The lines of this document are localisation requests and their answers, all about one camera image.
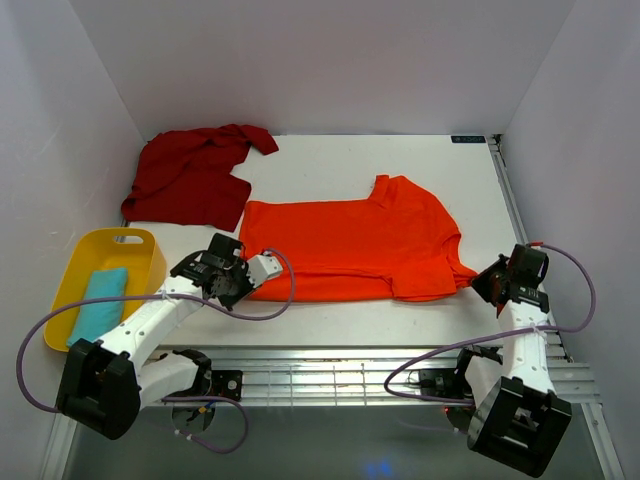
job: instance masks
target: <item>folded orange fabric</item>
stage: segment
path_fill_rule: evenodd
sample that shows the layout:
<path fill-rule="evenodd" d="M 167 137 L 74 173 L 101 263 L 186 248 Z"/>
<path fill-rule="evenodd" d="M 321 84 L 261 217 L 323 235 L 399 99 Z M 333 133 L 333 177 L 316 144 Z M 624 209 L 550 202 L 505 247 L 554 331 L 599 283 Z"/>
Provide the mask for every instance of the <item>folded orange fabric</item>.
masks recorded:
<path fill-rule="evenodd" d="M 421 302 L 452 295 L 476 275 L 458 259 L 460 238 L 433 194 L 403 176 L 388 175 L 378 175 L 365 200 L 251 201 L 240 229 L 247 257 L 265 247 L 287 255 L 299 302 Z M 283 301 L 288 296 L 285 271 L 251 298 Z"/>

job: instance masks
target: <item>metal frame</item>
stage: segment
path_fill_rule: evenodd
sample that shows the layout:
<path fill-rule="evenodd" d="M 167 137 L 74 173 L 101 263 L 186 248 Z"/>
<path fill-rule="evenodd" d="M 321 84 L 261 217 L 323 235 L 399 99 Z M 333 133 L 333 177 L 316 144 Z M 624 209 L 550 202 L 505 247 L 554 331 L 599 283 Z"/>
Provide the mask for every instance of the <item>metal frame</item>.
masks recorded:
<path fill-rule="evenodd" d="M 489 150 L 502 189 L 507 210 L 521 243 L 527 236 L 518 213 L 506 166 L 494 137 L 487 137 Z M 548 336 L 549 371 L 559 395 L 581 404 L 598 460 L 607 479 L 624 478 L 609 431 L 606 427 L 600 396 L 587 364 L 567 360 L 561 339 Z M 216 368 L 241 369 L 243 404 L 249 406 L 373 406 L 415 405 L 415 401 L 392 397 L 384 392 L 386 376 L 407 360 L 428 351 L 416 349 L 216 349 L 203 350 L 215 362 Z M 414 391 L 408 385 L 411 371 L 421 368 L 442 368 L 455 365 L 457 352 L 452 351 L 415 365 L 394 388 Z M 76 422 L 56 415 L 44 459 L 41 478 L 61 479 Z"/>

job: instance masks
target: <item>red garment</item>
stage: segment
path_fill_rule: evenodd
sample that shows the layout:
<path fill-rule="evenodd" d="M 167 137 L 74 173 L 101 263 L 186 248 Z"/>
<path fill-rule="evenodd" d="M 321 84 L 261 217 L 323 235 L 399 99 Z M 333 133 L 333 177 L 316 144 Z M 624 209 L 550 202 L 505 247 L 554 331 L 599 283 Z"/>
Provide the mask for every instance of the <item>red garment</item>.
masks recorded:
<path fill-rule="evenodd" d="M 231 170 L 251 145 L 263 155 L 278 151 L 268 131 L 251 125 L 161 133 L 140 153 L 131 194 L 122 203 L 124 218 L 233 232 L 251 184 Z"/>
<path fill-rule="evenodd" d="M 364 200 L 249 202 L 240 229 L 247 257 L 273 247 L 289 258 L 299 302 L 453 295 L 476 275 L 458 259 L 460 238 L 433 194 L 388 175 L 378 175 Z M 251 298 L 286 300 L 289 289 L 285 273 Z"/>

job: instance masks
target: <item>white table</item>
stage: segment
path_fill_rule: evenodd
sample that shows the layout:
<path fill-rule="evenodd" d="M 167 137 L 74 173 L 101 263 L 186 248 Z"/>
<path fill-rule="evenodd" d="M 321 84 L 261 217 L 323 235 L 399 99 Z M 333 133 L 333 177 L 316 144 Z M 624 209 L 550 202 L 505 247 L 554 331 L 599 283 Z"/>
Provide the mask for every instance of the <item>white table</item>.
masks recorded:
<path fill-rule="evenodd" d="M 280 136 L 280 151 L 251 150 L 233 174 L 248 180 L 251 199 L 266 202 L 365 198 L 376 174 L 405 175 L 433 192 L 462 232 L 460 259 L 476 270 L 508 255 L 516 242 L 486 144 L 453 144 L 449 136 Z M 135 222 L 150 230 L 169 266 L 206 248 L 211 227 Z M 243 302 L 236 311 L 264 314 L 279 304 Z M 202 309 L 164 346 L 354 348 L 446 345 L 496 333 L 495 309 L 471 289 L 430 303 L 391 300 L 294 304 L 281 317 L 243 322 Z"/>

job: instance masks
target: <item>wall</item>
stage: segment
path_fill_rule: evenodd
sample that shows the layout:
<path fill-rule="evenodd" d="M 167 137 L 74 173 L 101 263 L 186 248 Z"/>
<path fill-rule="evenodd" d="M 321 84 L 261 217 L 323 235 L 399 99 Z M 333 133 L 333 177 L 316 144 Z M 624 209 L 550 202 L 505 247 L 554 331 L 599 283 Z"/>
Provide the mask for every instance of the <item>wall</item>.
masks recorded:
<path fill-rule="evenodd" d="M 584 260 L 599 296 L 565 340 L 591 363 L 627 478 L 640 478 L 640 3 L 581 0 L 509 125 L 505 156 L 530 238 Z M 583 280 L 555 257 L 546 283 L 561 324 L 587 309 Z"/>
<path fill-rule="evenodd" d="M 119 224 L 142 139 L 67 0 L 0 0 L 0 64 L 0 476 L 32 480 L 53 417 L 18 392 L 18 344 L 75 242 Z M 52 404 L 63 357 L 41 336 L 27 356 L 29 386 Z"/>
<path fill-rule="evenodd" d="M 146 139 L 503 132 L 574 0 L 72 0 Z"/>

